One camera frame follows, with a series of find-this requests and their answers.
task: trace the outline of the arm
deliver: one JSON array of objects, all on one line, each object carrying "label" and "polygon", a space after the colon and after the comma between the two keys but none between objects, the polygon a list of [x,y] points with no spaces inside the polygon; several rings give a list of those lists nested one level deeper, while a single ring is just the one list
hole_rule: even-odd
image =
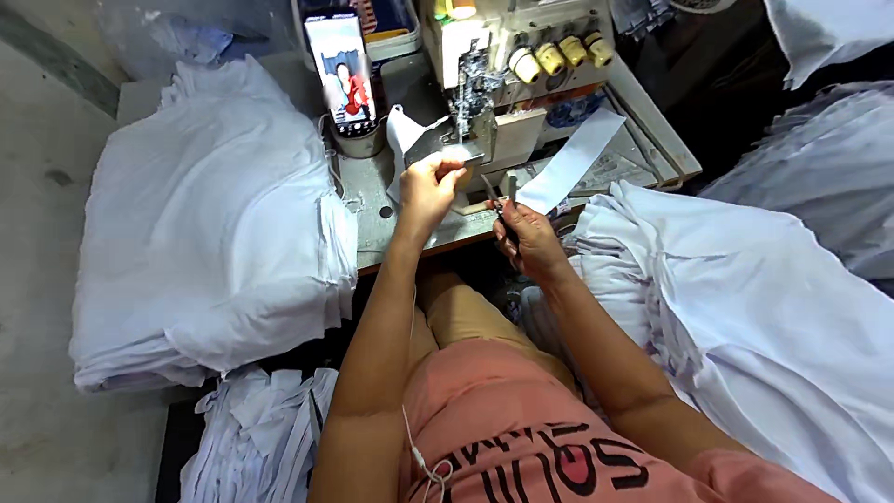
[{"label": "arm", "polygon": [[434,154],[401,176],[401,215],[335,384],[310,503],[398,500],[416,265],[450,208],[461,167]]},{"label": "arm", "polygon": [[511,202],[503,216],[519,235],[521,249],[519,257],[497,222],[494,231],[504,253],[543,288],[565,343],[616,432],[680,470],[712,448],[749,452],[677,398],[662,370],[578,277],[546,217]]}]

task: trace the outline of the person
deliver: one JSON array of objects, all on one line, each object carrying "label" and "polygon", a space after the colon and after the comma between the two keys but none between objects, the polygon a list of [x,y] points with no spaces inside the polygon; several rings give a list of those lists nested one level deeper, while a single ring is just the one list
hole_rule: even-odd
[{"label": "person", "polygon": [[335,66],[335,73],[348,100],[344,106],[345,112],[348,115],[357,115],[362,110],[363,118],[370,119],[366,80],[361,75],[351,75],[345,63],[338,63]]},{"label": "person", "polygon": [[518,246],[499,222],[494,232],[542,287],[611,427],[568,369],[480,294],[449,272],[417,274],[464,171],[433,154],[401,175],[401,212],[335,386],[311,503],[835,501],[680,401],[532,209],[504,204]]}]

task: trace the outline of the woman in red on screen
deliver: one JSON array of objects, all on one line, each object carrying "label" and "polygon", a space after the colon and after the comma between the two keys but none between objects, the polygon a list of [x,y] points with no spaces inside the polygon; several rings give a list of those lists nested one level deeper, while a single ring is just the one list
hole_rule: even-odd
[{"label": "woman in red on screen", "polygon": [[362,75],[351,75],[348,65],[345,63],[338,63],[335,66],[335,71],[342,83],[342,91],[348,97],[348,104],[344,107],[345,112],[348,115],[357,115],[360,110],[363,110],[363,116],[367,120],[371,120],[366,80]]}]

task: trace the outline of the table surface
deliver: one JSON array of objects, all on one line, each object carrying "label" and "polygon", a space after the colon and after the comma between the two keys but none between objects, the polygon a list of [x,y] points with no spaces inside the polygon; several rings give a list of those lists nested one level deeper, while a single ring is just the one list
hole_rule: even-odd
[{"label": "table surface", "polygon": [[[303,64],[299,55],[283,53],[261,58],[259,62],[280,83],[300,112],[311,117],[324,112],[320,109],[322,100],[318,99],[316,76]],[[616,58],[612,65],[609,83],[648,133],[644,132],[636,122],[628,119],[625,127],[622,127],[609,142],[605,152],[621,155],[633,163],[628,163],[624,169],[612,163],[608,163],[607,166],[596,163],[585,175],[595,181],[591,188],[604,191],[610,182],[620,179],[639,186],[652,186],[657,183],[652,173],[639,167],[647,166],[649,163],[644,158],[643,149],[637,146],[632,135],[636,135],[640,146],[645,146],[645,154],[650,156],[654,168],[666,181],[677,181],[680,176],[661,152],[675,159],[685,178],[701,172],[701,167],[692,153],[619,58]],[[161,88],[168,84],[167,79],[123,84],[118,112],[119,125],[131,124],[153,114],[158,106]],[[618,112],[608,100],[603,102],[603,106]],[[656,139],[659,144],[656,145],[650,138]],[[355,159],[339,155],[337,159],[343,199],[348,208],[357,215],[360,274],[378,269],[397,221],[395,211],[397,205],[386,193],[394,174],[393,159],[394,155],[387,146],[373,158]],[[531,164],[539,168],[547,162],[549,158]],[[572,206],[582,205],[586,203],[586,199],[572,198]],[[429,239],[425,255],[445,252],[490,237],[495,219],[496,214],[491,210],[466,216],[452,211]]]}]

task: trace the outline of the pink t-shirt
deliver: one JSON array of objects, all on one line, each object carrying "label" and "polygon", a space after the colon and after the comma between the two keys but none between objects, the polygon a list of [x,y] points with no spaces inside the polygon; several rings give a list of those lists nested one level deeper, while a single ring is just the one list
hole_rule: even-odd
[{"label": "pink t-shirt", "polygon": [[[433,354],[405,401],[427,465],[453,465],[445,503],[837,501],[745,453],[704,452],[682,473],[613,433],[556,378],[501,342],[466,340]],[[404,499],[421,502],[427,482],[405,454]],[[440,495],[434,486],[428,497]]]}]

